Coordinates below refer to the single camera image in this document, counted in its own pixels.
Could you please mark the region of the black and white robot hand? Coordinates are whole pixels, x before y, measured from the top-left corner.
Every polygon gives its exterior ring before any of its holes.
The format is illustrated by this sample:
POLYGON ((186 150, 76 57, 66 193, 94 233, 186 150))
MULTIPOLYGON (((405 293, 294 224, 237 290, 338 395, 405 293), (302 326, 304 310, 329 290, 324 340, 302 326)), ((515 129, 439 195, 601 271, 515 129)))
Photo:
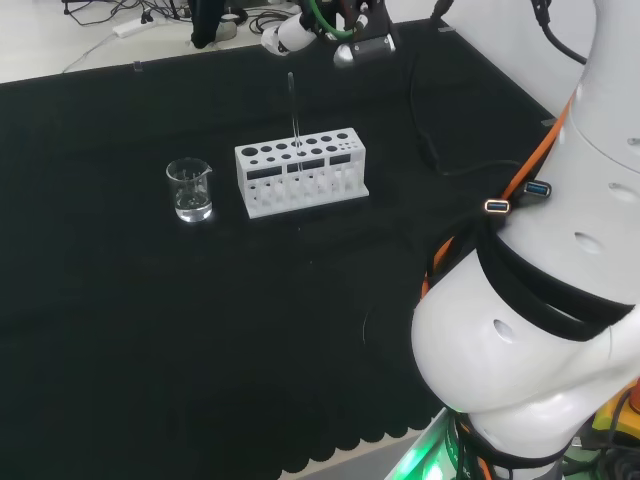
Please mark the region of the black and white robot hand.
POLYGON ((345 69, 392 57, 393 23, 383 1, 300 1, 299 12, 261 34, 269 53, 286 57, 318 41, 334 49, 333 63, 345 69))

